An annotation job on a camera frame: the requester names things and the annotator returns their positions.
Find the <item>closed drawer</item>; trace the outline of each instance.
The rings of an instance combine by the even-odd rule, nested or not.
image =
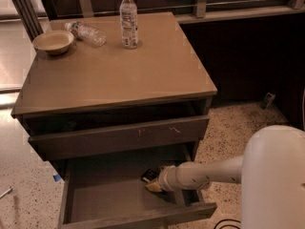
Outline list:
[[[29,143],[44,160],[92,156],[204,137],[209,118],[194,102],[141,106],[27,120]]]
[[[44,160],[92,156],[147,148],[203,138],[209,118],[205,115],[143,122],[115,127],[29,138],[30,145]]]
[[[186,160],[185,145],[153,147],[68,161],[60,228],[156,228],[209,218],[216,205],[196,191],[154,194],[140,177],[148,168]]]

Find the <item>cable on floor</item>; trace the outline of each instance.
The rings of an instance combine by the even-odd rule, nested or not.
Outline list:
[[[213,229],[224,229],[224,228],[236,228],[236,229],[240,229],[239,226],[231,224],[229,222],[236,222],[240,224],[240,220],[237,219],[222,219],[220,220]]]

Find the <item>black cable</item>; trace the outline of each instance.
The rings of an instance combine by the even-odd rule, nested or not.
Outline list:
[[[220,223],[226,222],[226,221],[240,223],[240,220],[237,220],[237,219],[222,219],[221,221],[219,221],[219,222],[215,225],[215,227],[214,227],[213,229],[217,229],[217,226],[218,226]],[[240,227],[235,226],[235,225],[231,225],[231,224],[223,225],[223,226],[221,226],[221,227],[218,228],[218,229],[225,228],[226,226],[232,226],[232,227],[234,227],[234,228],[240,229]]]

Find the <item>white robotic arm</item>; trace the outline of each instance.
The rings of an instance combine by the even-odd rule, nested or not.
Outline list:
[[[151,191],[198,190],[210,181],[242,184],[243,229],[305,227],[305,134],[287,126],[255,133],[244,156],[166,167]]]

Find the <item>drawer bottom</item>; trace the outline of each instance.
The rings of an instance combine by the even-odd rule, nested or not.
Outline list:
[[[183,144],[70,159],[62,228],[154,228],[209,218],[216,206],[196,191],[154,194],[140,179],[148,168],[186,159]]]

